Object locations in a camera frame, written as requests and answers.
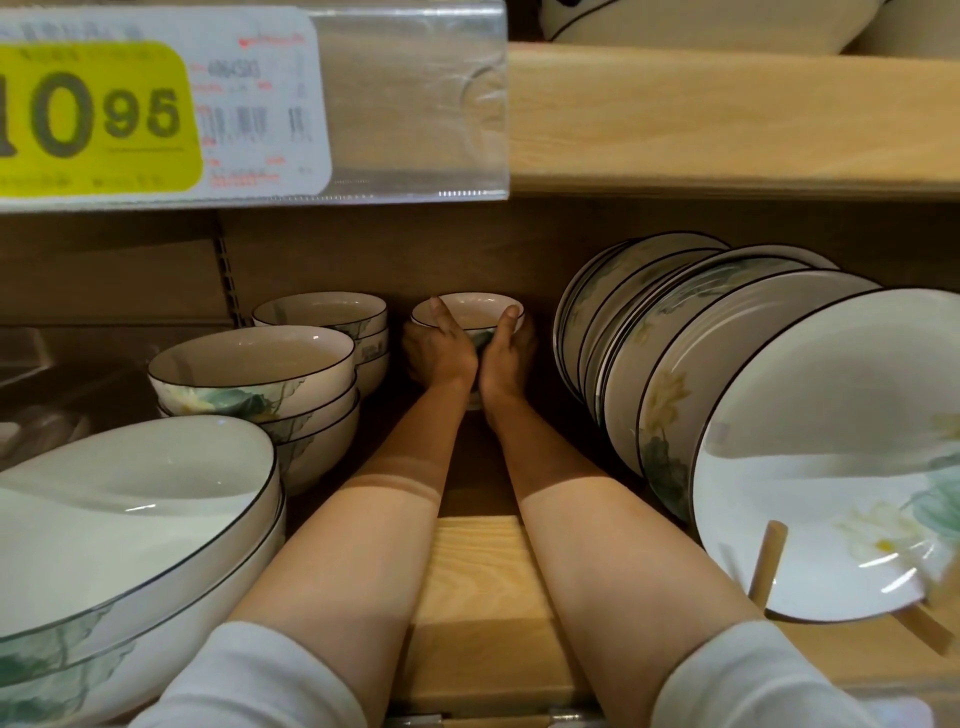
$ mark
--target price tag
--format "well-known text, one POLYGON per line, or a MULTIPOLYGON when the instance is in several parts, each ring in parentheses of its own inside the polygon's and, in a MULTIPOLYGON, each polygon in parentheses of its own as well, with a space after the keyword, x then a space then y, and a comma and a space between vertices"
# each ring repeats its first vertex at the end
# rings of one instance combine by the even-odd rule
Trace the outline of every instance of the price tag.
POLYGON ((331 175, 298 8, 0 9, 0 209, 244 204, 331 175))
POLYGON ((6 45, 0 69, 0 195, 181 192, 200 179, 186 67, 166 45, 6 45))

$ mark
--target store shelf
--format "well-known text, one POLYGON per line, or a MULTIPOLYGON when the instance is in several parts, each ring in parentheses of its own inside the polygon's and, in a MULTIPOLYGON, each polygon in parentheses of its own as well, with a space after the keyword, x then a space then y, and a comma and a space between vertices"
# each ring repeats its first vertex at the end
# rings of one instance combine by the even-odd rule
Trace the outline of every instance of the store shelf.
POLYGON ((522 193, 960 195, 960 62, 513 43, 522 193))

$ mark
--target forearm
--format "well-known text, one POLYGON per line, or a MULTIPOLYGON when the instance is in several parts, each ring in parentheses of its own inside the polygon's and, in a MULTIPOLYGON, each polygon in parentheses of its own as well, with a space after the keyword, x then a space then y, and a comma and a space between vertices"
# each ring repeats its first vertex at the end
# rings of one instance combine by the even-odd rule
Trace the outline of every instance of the forearm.
POLYGON ((759 613, 684 533, 525 401, 496 404, 490 419, 547 590, 608 720, 646 725, 687 655, 759 613))
POLYGON ((357 696, 370 726, 386 711, 467 397, 459 385, 427 390, 231 616, 320 658, 357 696))

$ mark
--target bowl rim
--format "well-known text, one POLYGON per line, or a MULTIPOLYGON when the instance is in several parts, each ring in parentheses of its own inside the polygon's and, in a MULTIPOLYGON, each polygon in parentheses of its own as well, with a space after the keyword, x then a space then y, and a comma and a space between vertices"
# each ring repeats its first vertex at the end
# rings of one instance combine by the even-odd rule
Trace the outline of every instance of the bowl rim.
POLYGON ((331 429, 332 427, 336 427, 336 426, 339 425, 343 420, 345 420, 347 417, 349 417, 349 416, 352 415, 354 412, 356 412, 358 409, 360 409, 360 401, 361 401, 361 399, 362 399, 362 398, 360 397, 360 389, 354 385, 354 386, 351 387, 348 391, 349 391, 349 392, 355 392, 355 393, 356 393, 356 394, 355 394, 355 399, 353 400, 353 406, 350 408, 349 412, 347 412, 345 415, 342 415, 339 420, 337 420, 336 422, 330 423, 330 424, 327 425, 326 427, 322 427, 321 429, 318 429, 316 432, 311 432, 309 435, 301 435, 300 437, 294 438, 293 440, 287 440, 285 443, 277 443, 277 444, 275 445, 275 449, 285 448, 285 447, 288 446, 288 445, 293 445, 294 443, 298 443, 300 440, 306 440, 308 437, 316 437, 317 435, 319 435, 319 434, 321 434, 321 433, 323 433, 323 432, 326 432, 327 430, 331 429))
POLYGON ((156 355, 150 360, 150 363, 147 364, 147 376, 148 376, 150 379, 152 379, 153 381, 159 382, 160 384, 168 384, 168 385, 170 385, 170 386, 172 386, 172 387, 187 387, 187 388, 189 388, 189 389, 245 389, 245 388, 248 388, 248 387, 265 387, 265 386, 267 386, 268 384, 279 384, 280 382, 284 382, 284 381, 293 381, 294 379, 302 379, 302 378, 306 378, 306 377, 308 377, 308 376, 318 375, 320 372, 325 372, 325 371, 328 370, 328 369, 333 369, 334 367, 340 366, 340 365, 343 364, 345 361, 347 361, 348 359, 350 359, 350 358, 354 355, 354 353, 356 352, 356 348, 357 348, 357 343, 356 343, 356 341, 353 339, 353 337, 352 337, 352 336, 349 336, 348 334, 343 333, 342 331, 338 331, 336 328, 328 328, 328 327, 309 327, 309 326, 304 326, 303 324, 278 324, 278 325, 276 325, 276 326, 266 326, 266 327, 228 328, 226 331, 217 331, 216 333, 209 333, 209 334, 206 334, 206 335, 204 335, 204 336, 197 336, 197 337, 194 338, 194 339, 187 339, 186 341, 181 341, 179 344, 175 344, 174 346, 170 347, 169 349, 164 349, 162 352, 156 354, 156 355), (249 330, 249 331, 258 331, 258 330, 267 331, 267 330, 270 330, 270 329, 272 329, 272 328, 318 328, 318 329, 323 330, 323 331, 333 331, 334 333, 339 334, 340 336, 346 336, 347 339, 349 339, 349 342, 350 342, 350 351, 349 351, 349 353, 348 353, 344 358, 339 359, 338 361, 335 361, 333 364, 329 364, 329 365, 327 365, 327 366, 325 366, 325 367, 322 367, 322 368, 320 368, 320 369, 317 369, 317 370, 315 370, 315 371, 313 371, 313 372, 307 372, 307 373, 305 373, 305 374, 296 375, 296 376, 285 376, 283 379, 271 379, 270 381, 257 381, 257 382, 249 382, 249 383, 245 382, 245 383, 243 383, 243 384, 215 385, 215 386, 204 386, 204 385, 202 385, 202 384, 183 384, 183 383, 180 383, 180 382, 168 381, 167 379, 163 379, 163 378, 155 375, 153 372, 150 371, 151 368, 154 366, 154 362, 156 362, 161 356, 163 356, 163 355, 166 354, 166 353, 171 352, 172 350, 176 349, 177 347, 180 347, 180 346, 184 346, 184 345, 186 345, 186 344, 189 344, 190 342, 198 341, 198 340, 200 340, 200 339, 205 339, 205 338, 207 338, 208 336, 219 336, 220 334, 233 333, 233 332, 235 332, 235 331, 247 331, 247 330, 249 330))
MULTIPOLYGON (((224 419, 224 418, 225 418, 225 415, 184 415, 183 417, 191 417, 191 418, 194 418, 194 417, 203 417, 203 418, 224 419)), ((178 420, 181 420, 181 419, 182 419, 181 417, 177 417, 177 418, 175 418, 175 417, 169 417, 169 418, 162 418, 162 419, 159 419, 159 420, 147 420, 146 422, 135 423, 135 424, 133 424, 133 425, 126 425, 125 427, 117 427, 117 428, 115 428, 115 429, 126 429, 127 427, 141 427, 141 426, 144 426, 144 425, 147 425, 147 426, 164 426, 164 427, 165 427, 165 426, 175 426, 175 425, 156 425, 156 423, 175 422, 175 421, 178 421, 178 420)), ((235 417, 231 417, 231 418, 227 418, 227 419, 238 420, 238 418, 235 418, 235 417)), ((9 634, 9 635, 0 635, 0 644, 12 642, 13 640, 18 640, 18 639, 20 639, 20 638, 28 637, 28 636, 33 635, 33 634, 39 634, 40 632, 45 632, 45 631, 47 631, 47 630, 49 630, 49 629, 54 629, 54 628, 59 627, 59 626, 61 626, 61 625, 63 625, 63 624, 66 624, 67 622, 71 622, 71 621, 73 621, 74 619, 79 619, 80 617, 84 617, 85 615, 88 615, 88 614, 90 614, 90 613, 92 613, 92 612, 96 612, 96 611, 98 611, 98 610, 100 610, 100 609, 104 609, 105 607, 108 607, 108 606, 110 606, 110 605, 112 605, 112 604, 115 604, 116 602, 118 602, 118 601, 120 601, 120 600, 122 600, 122 599, 125 599, 125 598, 127 598, 128 596, 131 596, 131 595, 135 594, 136 592, 139 592, 139 591, 140 591, 141 589, 143 589, 144 587, 150 586, 151 584, 159 581, 159 580, 160 580, 161 578, 163 578, 164 576, 166 576, 166 575, 172 573, 173 571, 179 569, 181 566, 185 565, 188 561, 190 561, 194 556, 196 556, 197 554, 201 553, 202 551, 204 551, 205 549, 207 549, 208 547, 210 547, 212 544, 216 543, 216 542, 219 541, 221 538, 223 538, 227 533, 229 533, 230 530, 231 530, 238 522, 240 522, 240 520, 243 519, 244 516, 246 516, 246 515, 250 512, 250 510, 256 505, 256 503, 257 503, 257 502, 263 497, 263 495, 267 492, 267 490, 270 488, 270 484, 274 481, 274 474, 277 472, 276 447, 274 447, 273 441, 270 440, 270 435, 268 435, 266 432, 264 432, 260 427, 258 427, 258 426, 255 425, 254 423, 247 423, 247 424, 255 427, 256 430, 260 433, 260 434, 258 434, 258 435, 254 435, 254 437, 260 437, 260 436, 262 435, 263 437, 267 438, 268 441, 270 441, 271 449, 273 450, 273 461, 271 462, 270 471, 268 472, 267 477, 266 477, 266 479, 265 479, 264 482, 263 482, 263 485, 261 485, 260 488, 259 488, 259 490, 257 490, 256 495, 255 495, 253 498, 251 498, 251 501, 247 504, 247 507, 244 508, 243 511, 241 511, 239 514, 237 514, 237 516, 236 516, 232 521, 230 521, 230 523, 228 523, 227 525, 225 525, 216 535, 213 536, 213 538, 211 538, 211 539, 210 539, 209 541, 207 541, 205 544, 203 544, 203 545, 200 546, 199 548, 195 549, 194 551, 191 551, 189 554, 187 554, 187 555, 184 556, 182 559, 180 559, 176 564, 173 564, 172 566, 167 567, 166 569, 164 569, 164 570, 161 571, 160 573, 157 573, 157 574, 155 574, 154 576, 151 576, 151 577, 150 577, 149 579, 147 579, 146 581, 142 581, 142 582, 140 582, 139 584, 137 584, 136 586, 130 587, 130 588, 127 589, 125 592, 122 592, 122 593, 119 594, 119 595, 112 596, 110 599, 105 599, 104 601, 99 602, 99 603, 93 605, 92 607, 87 607, 86 609, 83 609, 83 610, 81 610, 80 612, 75 612, 74 614, 69 615, 68 617, 64 617, 64 618, 61 618, 61 619, 57 619, 56 621, 50 621, 50 622, 47 622, 47 623, 45 623, 45 624, 41 624, 41 625, 39 625, 39 626, 37 626, 37 627, 31 627, 30 629, 21 630, 21 631, 19 631, 19 632, 13 632, 12 634, 9 634)), ((79 444, 79 443, 81 443, 81 442, 88 441, 88 440, 89 440, 89 438, 83 438, 82 440, 78 440, 78 441, 76 442, 76 444, 79 444)), ((70 447, 70 445, 74 445, 74 444, 75 444, 75 443, 69 443, 69 444, 67 444, 67 445, 64 446, 64 447, 70 447)), ((99 652, 99 653, 97 653, 97 654, 103 654, 105 651, 106 651, 106 650, 103 650, 103 651, 101 651, 101 652, 99 652)))
MULTIPOLYGON (((516 304, 516 305, 518 305, 518 306, 520 307, 520 312, 519 312, 519 314, 516 316, 516 318, 517 318, 518 320, 521 319, 523 316, 525 316, 525 315, 526 315, 526 312, 527 312, 527 309, 526 309, 526 307, 523 305, 523 303, 521 303, 520 301, 518 301, 517 299, 515 299, 513 296, 508 296, 508 295, 505 294, 505 293, 491 293, 491 292, 489 292, 489 291, 451 291, 450 293, 442 293, 442 294, 438 295, 437 298, 439 298, 439 299, 442 301, 442 300, 444 299, 444 296, 469 296, 469 295, 499 296, 499 297, 504 298, 504 299, 509 299, 510 301, 512 301, 512 303, 507 303, 506 308, 509 308, 510 306, 512 306, 512 305, 514 305, 514 304, 516 304)), ((421 301, 420 303, 418 303, 417 305, 415 305, 415 306, 413 307, 413 309, 410 311, 410 320, 411 320, 412 322, 414 322, 415 324, 420 324, 422 327, 437 328, 437 325, 436 325, 436 324, 427 324, 426 322, 421 321, 421 320, 418 319, 416 316, 414 316, 414 311, 417 310, 417 306, 423 305, 424 303, 428 303, 429 301, 430 301, 430 299, 425 299, 424 301, 421 301)), ((464 328, 463 331, 486 331, 488 328, 496 328, 496 324, 494 324, 494 325, 491 326, 491 327, 469 327, 469 328, 464 328)))
POLYGON ((270 522, 270 526, 268 526, 266 532, 264 533, 263 537, 257 542, 256 546, 254 546, 253 549, 251 549, 250 553, 245 555, 226 574, 224 574, 221 578, 219 578, 215 584, 209 587, 201 595, 197 596, 195 599, 190 601, 188 604, 183 605, 177 611, 173 612, 167 617, 164 617, 161 621, 157 622, 153 626, 148 627, 142 632, 132 635, 131 637, 127 637, 125 640, 122 640, 117 644, 112 644, 110 647, 104 647, 104 649, 100 650, 99 652, 94 652, 92 655, 87 655, 86 657, 82 658, 81 660, 78 660, 75 663, 70 663, 69 665, 64 665, 61 667, 55 667, 45 672, 41 672, 40 674, 32 675, 29 679, 22 680, 19 683, 11 683, 9 686, 0 686, 0 690, 6 687, 11 687, 13 685, 27 685, 29 683, 34 682, 35 680, 42 680, 43 678, 49 677, 50 675, 55 675, 58 672, 66 672, 67 670, 73 669, 74 667, 82 667, 83 665, 89 663, 91 660, 97 660, 101 657, 104 657, 105 655, 108 655, 110 652, 113 652, 114 650, 120 649, 132 642, 135 642, 136 640, 139 640, 144 635, 147 635, 150 632, 153 632, 155 629, 158 629, 159 627, 163 626, 174 617, 178 617, 182 613, 186 612, 188 609, 192 609, 194 606, 196 606, 198 602, 201 601, 201 599, 204 599, 207 596, 211 595, 215 590, 219 589, 221 585, 223 585, 224 582, 226 582, 231 576, 233 576, 235 573, 240 571, 240 569, 242 569, 243 566, 248 561, 250 561, 253 558, 253 556, 260 550, 260 548, 262 548, 264 544, 267 543, 267 540, 273 535, 276 527, 279 525, 280 521, 286 515, 287 500, 288 500, 288 497, 287 497, 286 491, 283 488, 280 488, 280 500, 276 507, 276 513, 274 513, 274 519, 270 522))
POLYGON ((253 311, 250 312, 250 315, 254 321, 259 321, 261 324, 266 324, 268 327, 310 326, 309 324, 271 324, 269 321, 259 318, 256 315, 256 312, 269 303, 279 303, 281 301, 286 301, 287 299, 299 298, 300 296, 316 296, 321 293, 349 293, 351 296, 369 296, 370 298, 377 299, 378 301, 383 303, 383 308, 381 308, 379 311, 374 313, 372 316, 364 316, 362 319, 354 319, 353 321, 340 321, 340 322, 337 322, 336 324, 328 324, 325 327, 317 327, 317 328, 344 327, 344 326, 349 326, 350 324, 359 324, 361 321, 369 321, 370 319, 375 319, 377 316, 383 315, 383 313, 385 313, 387 310, 387 302, 381 299, 379 296, 375 296, 373 293, 364 293, 363 291, 306 291, 304 293, 292 293, 289 296, 281 296, 278 299, 270 299, 269 301, 264 301, 263 303, 260 303, 256 308, 254 308, 253 311))

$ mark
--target ceramic bowl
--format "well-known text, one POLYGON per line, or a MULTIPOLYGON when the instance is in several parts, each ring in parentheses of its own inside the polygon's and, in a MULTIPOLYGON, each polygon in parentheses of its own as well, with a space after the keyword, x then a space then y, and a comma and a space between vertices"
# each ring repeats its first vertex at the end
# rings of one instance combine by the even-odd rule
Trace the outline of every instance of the ceramic bowl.
POLYGON ((390 352, 383 353, 376 359, 363 364, 357 364, 357 389, 360 390, 361 400, 365 400, 377 390, 389 369, 390 352))
POLYGON ((354 387, 358 384, 359 375, 354 374, 350 388, 336 400, 297 417, 261 423, 260 427, 270 435, 270 439, 274 441, 275 445, 283 445, 291 440, 298 440, 301 437, 320 432, 322 429, 327 429, 353 409, 354 387))
POLYGON ((960 4, 955 0, 887 2, 853 50, 871 56, 960 58, 960 4))
POLYGON ((4 725, 99 725, 158 697, 193 659, 283 545, 286 508, 261 540, 187 605, 150 630, 33 680, 0 687, 4 725))
POLYGON ((390 331, 384 328, 370 336, 357 339, 356 344, 357 349, 353 361, 357 366, 360 366, 383 356, 387 352, 387 349, 390 348, 390 331))
POLYGON ((543 0, 547 40, 576 45, 837 54, 881 0, 543 0))
POLYGON ((878 287, 839 271, 758 280, 713 299, 659 347, 631 431, 634 457, 671 513, 682 521, 690 518, 689 473, 697 441, 710 409, 743 362, 810 311, 878 287))
POLYGON ((238 328, 177 344, 147 373, 171 414, 263 423, 338 398, 353 379, 353 351, 353 340, 331 328, 238 328))
POLYGON ((709 255, 656 280, 611 320, 602 335, 598 337, 597 343, 593 346, 593 351, 590 352, 583 386, 584 392, 588 394, 585 397, 587 409, 598 425, 602 425, 598 412, 598 405, 602 398, 597 396, 600 391, 598 387, 603 387, 603 382, 606 381, 613 363, 613 355, 617 352, 617 344, 626 336, 630 324, 644 315, 654 303, 669 294, 685 280, 698 276, 715 266, 750 257, 777 257, 793 260, 812 268, 836 269, 836 264, 832 261, 804 248, 776 244, 752 245, 709 255))
POLYGON ((276 447, 280 480, 288 496, 312 488, 347 454, 360 420, 360 392, 355 387, 351 392, 352 408, 333 425, 276 447))
POLYGON ((960 482, 958 321, 954 293, 863 293, 776 335, 723 392, 697 447, 693 516, 741 586, 767 522, 789 527, 772 611, 864 619, 924 595, 930 517, 960 482))
POLYGON ((601 428, 616 454, 631 470, 643 475, 636 454, 636 412, 657 359, 673 337, 697 313, 728 291, 752 280, 805 268, 796 260, 775 257, 720 263, 683 281, 624 327, 625 335, 615 344, 607 376, 598 382, 592 394, 596 398, 594 406, 601 428))
POLYGON ((387 327, 387 304, 369 293, 300 293, 262 303, 253 310, 253 322, 257 326, 335 328, 351 339, 360 339, 387 327))
POLYGON ((0 473, 0 685, 203 594, 263 537, 280 492, 270 438, 226 417, 120 427, 0 473))
MULTIPOLYGON (((603 321, 597 321, 597 312, 604 308, 615 315, 631 297, 643 291, 654 280, 688 265, 715 251, 727 250, 726 243, 698 232, 665 232, 649 237, 634 238, 626 244, 614 246, 614 254, 598 265, 584 285, 573 295, 564 320, 560 338, 560 359, 566 378, 574 385, 575 394, 582 397, 583 380, 579 376, 581 360, 586 359, 588 332, 601 331, 603 321)), ((602 315, 606 320, 607 313, 602 315)), ((594 346, 598 334, 590 335, 594 346)))

